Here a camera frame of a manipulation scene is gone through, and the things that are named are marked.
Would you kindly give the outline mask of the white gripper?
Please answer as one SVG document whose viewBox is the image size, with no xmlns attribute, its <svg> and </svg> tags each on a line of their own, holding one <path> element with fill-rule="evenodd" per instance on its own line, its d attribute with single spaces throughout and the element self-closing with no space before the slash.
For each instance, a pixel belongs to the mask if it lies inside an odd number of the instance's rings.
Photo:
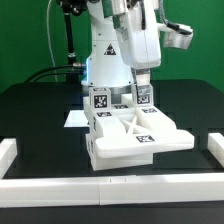
<svg viewBox="0 0 224 224">
<path fill-rule="evenodd" d="M 136 86 L 150 84 L 150 70 L 161 63 L 159 33 L 152 0 L 139 0 L 124 14 L 113 17 L 124 63 L 132 67 Z"/>
</svg>

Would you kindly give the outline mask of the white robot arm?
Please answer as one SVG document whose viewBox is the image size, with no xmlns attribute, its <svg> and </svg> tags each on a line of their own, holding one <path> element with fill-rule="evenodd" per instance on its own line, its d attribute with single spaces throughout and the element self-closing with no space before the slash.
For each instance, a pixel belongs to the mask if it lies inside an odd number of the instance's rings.
<svg viewBox="0 0 224 224">
<path fill-rule="evenodd" d="M 193 29 L 165 18 L 163 0 L 88 0 L 92 50 L 87 59 L 90 86 L 134 85 L 150 94 L 150 70 L 161 64 L 161 48 L 186 49 Z"/>
</svg>

